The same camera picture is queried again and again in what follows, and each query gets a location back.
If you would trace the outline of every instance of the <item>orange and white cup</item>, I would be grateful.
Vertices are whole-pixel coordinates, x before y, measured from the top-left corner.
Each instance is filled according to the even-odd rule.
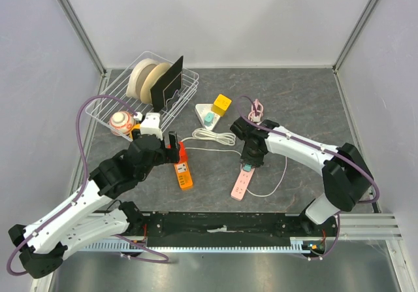
[[[126,111],[119,111],[110,117],[109,125],[118,130],[120,133],[128,135],[132,128],[135,126],[135,119],[130,113]],[[118,132],[113,130],[112,133],[120,136]]]

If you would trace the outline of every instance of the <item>pink power strip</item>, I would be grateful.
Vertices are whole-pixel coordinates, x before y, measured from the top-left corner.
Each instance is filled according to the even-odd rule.
[[[231,192],[231,197],[238,201],[241,201],[244,198],[244,194],[247,191],[247,187],[251,177],[253,176],[255,168],[252,168],[249,172],[244,169],[241,170],[238,179],[235,182],[233,191]]]

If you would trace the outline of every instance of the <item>wall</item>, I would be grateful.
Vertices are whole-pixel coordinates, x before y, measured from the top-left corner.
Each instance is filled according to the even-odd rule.
[[[381,0],[340,70],[360,142],[418,269],[418,0]]]
[[[106,67],[332,65],[367,0],[70,0]]]
[[[2,291],[20,292],[31,277],[6,273],[7,231],[69,192],[76,111],[97,91],[99,73],[56,0],[0,0],[0,8],[0,282]]]

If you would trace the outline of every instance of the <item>teal object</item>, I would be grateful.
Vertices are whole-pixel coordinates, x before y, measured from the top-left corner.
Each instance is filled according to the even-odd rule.
[[[244,167],[242,168],[242,170],[249,172],[251,171],[251,165],[248,165],[247,163],[244,165]]]
[[[206,117],[204,117],[204,124],[207,127],[210,127],[210,125],[212,124],[213,120],[215,118],[215,114],[213,112],[208,112]]]

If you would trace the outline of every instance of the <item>white wire dish rack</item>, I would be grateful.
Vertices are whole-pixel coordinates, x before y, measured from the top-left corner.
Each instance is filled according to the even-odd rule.
[[[126,68],[110,85],[101,93],[101,95],[115,96],[131,105],[135,111],[141,112],[145,115],[147,112],[152,111],[152,105],[143,104],[138,99],[129,98],[126,96],[126,89],[131,76],[131,71],[135,65],[143,59],[150,58],[158,61],[159,63],[168,62],[171,65],[173,62],[166,60],[159,55],[153,54],[152,52],[144,52],[132,62],[128,68]],[[159,113],[161,114],[161,130],[164,132],[171,122],[177,117],[182,111],[184,106],[189,100],[196,94],[197,85],[199,84],[199,75],[196,72],[190,71],[189,69],[183,68],[182,74],[182,88],[178,92],[178,97],[172,103],[169,104],[169,109],[164,107]],[[103,124],[113,132],[119,133],[121,136],[129,141],[132,141],[127,135],[120,133],[115,128],[111,127],[109,123],[110,117],[118,111],[126,110],[122,104],[113,99],[98,99],[92,102],[86,107],[86,113],[97,122]]]

